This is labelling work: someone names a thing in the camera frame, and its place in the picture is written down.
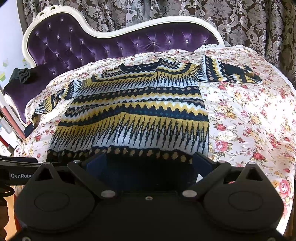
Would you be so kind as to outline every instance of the yellow and navy pattern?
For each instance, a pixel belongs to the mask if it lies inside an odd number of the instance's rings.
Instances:
[[[229,67],[207,56],[200,64],[172,58],[121,64],[74,80],[43,100],[33,125],[60,99],[73,98],[52,137],[48,160],[83,160],[102,151],[190,162],[194,152],[208,154],[209,122],[198,83],[213,81],[259,83],[261,79],[247,66]]]
[[[201,61],[201,68],[203,69],[203,73],[206,73],[206,77],[204,76],[204,82],[227,81],[239,84],[262,83],[262,79],[247,65],[239,68],[230,64],[222,63],[217,59],[211,59],[210,57],[204,55]]]
[[[76,97],[51,140],[50,153],[115,146],[167,153],[208,153],[208,116],[197,86],[146,87]]]

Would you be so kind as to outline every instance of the genrobot logo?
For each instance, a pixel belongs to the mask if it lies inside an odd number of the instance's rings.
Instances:
[[[24,173],[21,173],[21,174],[11,174],[10,175],[11,178],[31,178],[33,176],[33,174],[24,174]]]

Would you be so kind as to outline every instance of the purple velvet upholstery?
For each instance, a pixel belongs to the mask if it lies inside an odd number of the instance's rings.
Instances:
[[[98,39],[85,33],[71,15],[58,13],[40,22],[28,39],[28,50],[37,66],[43,66],[43,77],[38,84],[11,86],[9,83],[4,92],[12,98],[25,120],[22,113],[27,102],[66,71],[105,58],[169,49],[194,51],[203,44],[218,44],[218,41],[210,31],[194,23],[165,23],[114,38]]]

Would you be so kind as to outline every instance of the metal bolt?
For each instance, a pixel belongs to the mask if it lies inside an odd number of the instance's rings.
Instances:
[[[185,190],[182,192],[182,195],[184,197],[195,197],[197,195],[197,192],[193,190]]]
[[[105,190],[101,192],[101,196],[104,198],[111,198],[114,197],[116,193],[112,190]]]

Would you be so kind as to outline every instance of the damask curtain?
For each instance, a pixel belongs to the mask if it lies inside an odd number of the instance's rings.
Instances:
[[[22,0],[27,24],[49,5],[78,9],[98,31],[187,15],[215,26],[226,46],[244,45],[278,67],[296,87],[296,4],[292,0]]]

